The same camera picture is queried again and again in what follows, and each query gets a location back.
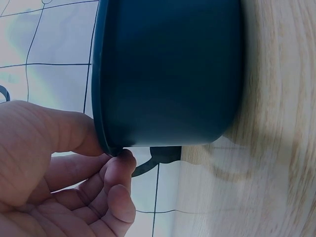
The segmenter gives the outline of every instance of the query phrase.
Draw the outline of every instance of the grout line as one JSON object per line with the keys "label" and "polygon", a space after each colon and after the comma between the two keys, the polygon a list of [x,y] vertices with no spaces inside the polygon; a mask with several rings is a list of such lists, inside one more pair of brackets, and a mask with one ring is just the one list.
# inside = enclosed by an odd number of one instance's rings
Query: grout line
{"label": "grout line", "polygon": [[11,1],[11,0],[9,0],[9,1],[8,1],[8,3],[5,5],[5,7],[4,7],[4,9],[3,9],[3,11],[2,11],[2,13],[1,13],[0,17],[2,17],[2,15],[3,15],[4,11],[6,10],[6,8],[7,8],[7,7],[8,7],[8,5],[9,5],[10,1]]}
{"label": "grout line", "polygon": [[[96,1],[99,1],[99,0],[72,2],[72,3],[62,4],[62,5],[49,6],[49,7],[46,7],[46,8],[44,8],[44,9],[50,9],[50,8],[61,7],[61,6],[68,6],[68,5],[79,4],[79,3],[96,2]],[[36,10],[32,10],[32,11],[26,11],[26,12],[19,12],[19,13],[8,14],[8,15],[4,15],[4,16],[1,15],[0,17],[15,16],[15,15],[20,15],[20,14],[25,14],[25,13],[31,13],[31,12],[41,11],[41,10],[43,10],[43,8],[41,8],[41,9],[36,9]]]}
{"label": "grout line", "polygon": [[93,35],[94,35],[94,30],[95,30],[95,24],[97,22],[98,9],[99,9],[99,3],[98,3],[98,6],[97,6],[97,10],[95,12],[94,25],[93,25],[92,36],[91,36],[89,63],[88,63],[88,71],[87,71],[87,80],[86,80],[86,84],[85,84],[85,93],[84,93],[83,113],[85,113],[85,105],[86,105],[86,102],[87,102],[88,80],[89,80],[89,71],[90,71],[90,65],[91,65],[90,62],[91,62],[91,52],[92,52],[92,45],[93,45]]}
{"label": "grout line", "polygon": [[173,210],[169,210],[169,211],[139,211],[139,210],[136,210],[137,212],[140,212],[140,213],[145,213],[145,214],[165,214],[165,213],[170,213],[170,212],[181,212],[181,213],[184,213],[184,214],[208,214],[208,213],[198,213],[198,212],[186,212],[186,211],[180,211],[180,210],[176,210],[176,209],[173,209]]}
{"label": "grout line", "polygon": [[157,207],[157,194],[158,194],[158,180],[159,180],[159,167],[160,167],[160,163],[158,163],[158,169],[157,169],[156,197],[155,197],[155,209],[154,209],[154,221],[153,221],[153,233],[152,233],[152,237],[154,237],[154,230],[155,230],[156,207]]}
{"label": "grout line", "polygon": [[39,28],[39,25],[40,25],[40,20],[41,20],[41,16],[43,15],[44,7],[45,7],[45,4],[43,5],[43,8],[42,8],[42,10],[41,10],[41,13],[40,13],[40,16],[39,16],[39,22],[38,22],[38,25],[36,26],[35,33],[34,33],[34,36],[33,36],[33,39],[32,39],[32,42],[31,42],[31,45],[30,45],[28,54],[27,54],[27,56],[26,56],[26,62],[25,62],[25,76],[26,76],[26,83],[27,83],[27,86],[28,86],[28,100],[27,100],[27,101],[29,101],[29,96],[30,96],[29,80],[28,80],[28,59],[29,59],[29,54],[30,54],[30,51],[31,51],[31,48],[32,48],[32,45],[33,45],[33,42],[34,42],[34,39],[35,39],[35,36],[36,36],[36,33],[37,33],[38,28]]}
{"label": "grout line", "polygon": [[88,63],[64,63],[64,64],[59,64],[59,63],[23,63],[23,64],[16,64],[16,65],[8,65],[8,66],[2,66],[2,68],[12,68],[12,67],[19,67],[19,66],[26,66],[26,65],[50,65],[50,66],[88,66]]}

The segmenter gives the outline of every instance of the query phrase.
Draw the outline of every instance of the white tile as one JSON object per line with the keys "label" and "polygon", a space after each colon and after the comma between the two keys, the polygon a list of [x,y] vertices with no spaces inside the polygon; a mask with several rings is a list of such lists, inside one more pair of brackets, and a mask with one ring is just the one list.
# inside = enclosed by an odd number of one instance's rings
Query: white tile
{"label": "white tile", "polygon": [[10,0],[8,6],[3,12],[3,16],[21,13],[21,12],[39,10],[42,8],[43,8],[43,3],[41,2],[41,0]]}
{"label": "white tile", "polygon": [[6,90],[9,92],[11,101],[27,101],[28,86],[25,76],[25,66],[1,68],[0,85],[6,88]]}
{"label": "white tile", "polygon": [[95,0],[44,0],[44,3],[47,3],[45,5],[45,8],[52,7],[52,6],[59,6],[63,7],[62,5],[65,4],[71,4],[71,3],[78,3],[81,4],[81,2],[87,2],[87,1],[95,1]]}
{"label": "white tile", "polygon": [[173,237],[175,212],[156,213],[154,237]]}
{"label": "white tile", "polygon": [[28,65],[29,102],[83,112],[87,66]]}
{"label": "white tile", "polygon": [[177,195],[181,161],[160,164],[156,211],[170,211],[177,208]]}
{"label": "white tile", "polygon": [[93,118],[92,110],[92,97],[91,97],[91,82],[92,82],[92,65],[89,67],[89,76],[88,76],[88,85],[87,85],[87,96],[85,101],[85,110],[84,113],[91,118]]}
{"label": "white tile", "polygon": [[10,0],[1,0],[0,1],[0,16],[4,15],[4,9]]}
{"label": "white tile", "polygon": [[28,63],[88,63],[97,4],[45,9]]}
{"label": "white tile", "polygon": [[62,156],[68,156],[68,155],[73,155],[75,154],[74,152],[55,152],[51,155],[51,157],[62,157]]}
{"label": "white tile", "polygon": [[132,178],[131,197],[136,210],[145,212],[155,210],[157,170],[156,166],[147,173]]}
{"label": "white tile", "polygon": [[135,222],[125,237],[151,237],[153,232],[154,214],[136,213]]}
{"label": "white tile", "polygon": [[0,67],[25,64],[40,11],[0,18]]}
{"label": "white tile", "polygon": [[137,166],[149,161],[152,157],[149,147],[130,147],[128,149],[133,152]]}

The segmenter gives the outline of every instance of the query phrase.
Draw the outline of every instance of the dark green pot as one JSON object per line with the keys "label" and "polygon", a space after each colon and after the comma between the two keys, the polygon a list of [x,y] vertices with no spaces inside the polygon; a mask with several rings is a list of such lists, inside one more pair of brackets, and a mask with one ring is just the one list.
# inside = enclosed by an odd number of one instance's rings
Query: dark green pot
{"label": "dark green pot", "polygon": [[104,151],[216,140],[237,111],[239,0],[100,0],[92,105]]}

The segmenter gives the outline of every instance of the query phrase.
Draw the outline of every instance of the wood grain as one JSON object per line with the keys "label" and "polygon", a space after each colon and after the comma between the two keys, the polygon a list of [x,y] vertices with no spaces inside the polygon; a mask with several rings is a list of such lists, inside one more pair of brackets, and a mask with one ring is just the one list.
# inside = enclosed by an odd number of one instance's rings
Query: wood grain
{"label": "wood grain", "polygon": [[242,0],[243,104],[216,142],[184,147],[175,237],[316,236],[316,1]]}

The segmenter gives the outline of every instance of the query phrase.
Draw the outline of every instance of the finger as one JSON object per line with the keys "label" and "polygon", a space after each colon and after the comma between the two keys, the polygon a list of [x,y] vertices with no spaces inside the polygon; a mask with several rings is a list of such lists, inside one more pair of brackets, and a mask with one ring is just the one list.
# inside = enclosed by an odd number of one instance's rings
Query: finger
{"label": "finger", "polygon": [[135,219],[136,209],[129,191],[123,185],[116,185],[109,191],[109,210],[101,218],[90,225],[91,229],[101,236],[111,230],[113,236],[123,237]]}
{"label": "finger", "polygon": [[75,185],[98,173],[111,157],[86,157],[78,154],[53,157],[44,178],[51,192]]}
{"label": "finger", "polygon": [[0,130],[0,200],[5,204],[25,203],[48,169],[53,152],[103,153],[93,120],[80,113],[7,102],[0,105]]}
{"label": "finger", "polygon": [[103,189],[89,205],[78,208],[73,213],[90,225],[106,214],[108,210],[107,198],[108,195]]}
{"label": "finger", "polygon": [[122,184],[130,192],[131,175],[136,167],[136,159],[129,150],[123,150],[118,157],[112,158],[105,165],[104,190],[109,192],[110,188]]}
{"label": "finger", "polygon": [[60,204],[72,211],[88,206],[98,196],[103,187],[104,179],[101,178],[99,172],[76,188],[61,190],[53,193],[53,196]]}

